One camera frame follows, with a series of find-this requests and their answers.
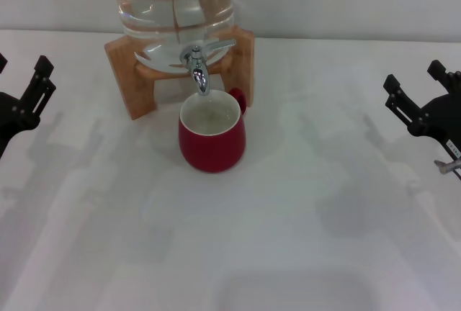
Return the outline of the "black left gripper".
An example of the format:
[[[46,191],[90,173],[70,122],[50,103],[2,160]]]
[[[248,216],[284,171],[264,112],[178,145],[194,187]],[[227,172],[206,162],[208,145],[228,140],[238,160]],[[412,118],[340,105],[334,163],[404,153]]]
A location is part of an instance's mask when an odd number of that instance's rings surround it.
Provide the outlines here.
[[[7,59],[0,53],[0,73]],[[34,130],[56,86],[50,80],[54,66],[44,55],[35,65],[34,75],[20,99],[1,92],[1,156],[9,141],[23,131]]]

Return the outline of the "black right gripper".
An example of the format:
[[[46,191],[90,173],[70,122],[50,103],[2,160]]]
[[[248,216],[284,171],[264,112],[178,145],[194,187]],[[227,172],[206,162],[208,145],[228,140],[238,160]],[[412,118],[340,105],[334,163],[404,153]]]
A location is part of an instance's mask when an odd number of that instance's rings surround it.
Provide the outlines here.
[[[433,138],[454,159],[460,159],[460,82],[461,72],[447,72],[439,60],[433,60],[427,70],[448,92],[432,99],[420,108],[400,87],[393,74],[385,79],[384,90],[389,94],[385,106],[415,137]]]

